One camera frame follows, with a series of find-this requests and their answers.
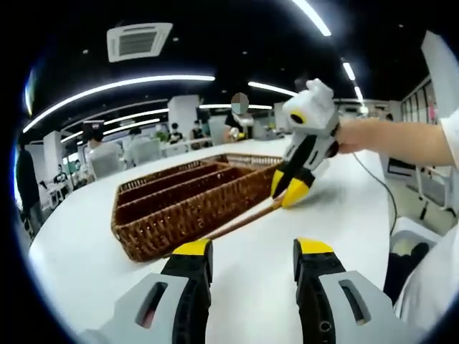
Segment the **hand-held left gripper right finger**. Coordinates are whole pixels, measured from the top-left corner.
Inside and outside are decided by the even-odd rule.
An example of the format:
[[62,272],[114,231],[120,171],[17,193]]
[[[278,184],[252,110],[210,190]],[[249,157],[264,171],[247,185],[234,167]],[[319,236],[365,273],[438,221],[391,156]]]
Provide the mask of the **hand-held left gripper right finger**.
[[347,271],[320,241],[293,242],[295,298],[304,343],[421,343],[391,300],[357,271]]

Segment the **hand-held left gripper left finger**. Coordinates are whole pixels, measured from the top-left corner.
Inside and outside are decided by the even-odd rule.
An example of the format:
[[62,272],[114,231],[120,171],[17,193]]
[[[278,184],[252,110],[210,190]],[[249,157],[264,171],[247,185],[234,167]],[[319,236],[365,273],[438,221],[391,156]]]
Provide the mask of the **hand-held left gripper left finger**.
[[210,239],[176,248],[159,273],[122,295],[112,318],[80,334],[81,343],[204,343],[211,306]]

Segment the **person's right hand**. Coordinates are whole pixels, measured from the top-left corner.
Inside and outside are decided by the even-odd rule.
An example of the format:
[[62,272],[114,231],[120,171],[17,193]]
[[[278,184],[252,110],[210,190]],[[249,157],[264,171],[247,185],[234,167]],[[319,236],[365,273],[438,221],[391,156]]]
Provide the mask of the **person's right hand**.
[[361,138],[361,126],[354,122],[340,124],[336,132],[336,141],[339,144],[339,153],[355,153],[364,149],[364,141]]

